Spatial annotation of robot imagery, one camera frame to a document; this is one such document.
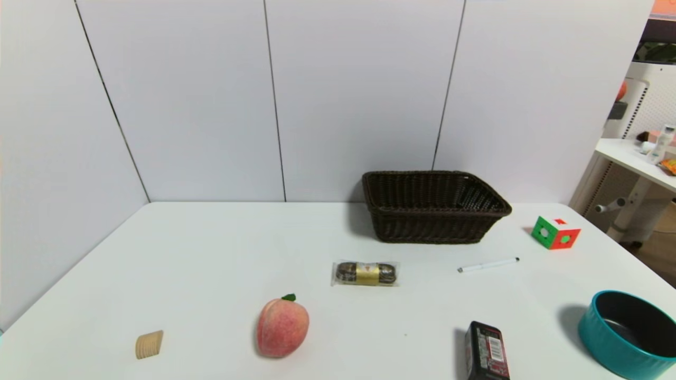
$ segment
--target white wall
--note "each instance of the white wall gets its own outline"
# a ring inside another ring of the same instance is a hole
[[[434,169],[567,203],[652,2],[468,1]]]
[[[72,0],[4,0],[2,305],[9,327],[147,199]]]
[[[268,0],[289,201],[346,201],[369,170],[429,170],[462,0]]]
[[[263,1],[78,2],[151,201],[283,201]]]

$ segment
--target table surface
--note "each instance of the table surface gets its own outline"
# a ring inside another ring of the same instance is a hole
[[[638,145],[632,140],[600,139],[596,151],[610,161],[676,192],[676,176],[669,176],[664,170],[649,163],[646,155],[639,153]]]
[[[592,296],[618,289],[676,315],[676,291],[570,208],[513,207],[478,244],[413,245],[375,240],[364,204],[150,204],[3,336],[0,379],[465,379],[472,320],[502,330],[513,379],[618,379],[577,337]],[[538,215],[578,224],[575,246],[540,246]],[[340,259],[399,262],[400,286],[331,287]],[[261,358],[258,314],[287,293],[308,309],[307,339]],[[160,329],[160,355],[137,360],[136,338]]]

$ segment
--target dark brown wicker basket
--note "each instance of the dark brown wicker basket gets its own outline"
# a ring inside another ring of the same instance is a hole
[[[512,212],[465,172],[368,172],[362,185],[376,236],[388,243],[476,243]]]

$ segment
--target packaged snack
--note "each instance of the packaged snack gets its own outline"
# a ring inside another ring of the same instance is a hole
[[[334,284],[397,286],[399,263],[354,261],[334,262],[331,275],[331,286]]]
[[[660,162],[660,167],[676,176],[676,160],[664,160]]]
[[[465,334],[467,380],[509,380],[502,333],[473,321]]]

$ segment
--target rubik's cube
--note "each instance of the rubik's cube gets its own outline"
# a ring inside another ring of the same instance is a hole
[[[570,248],[580,234],[580,229],[574,228],[561,218],[549,219],[540,216],[531,234],[549,250]]]

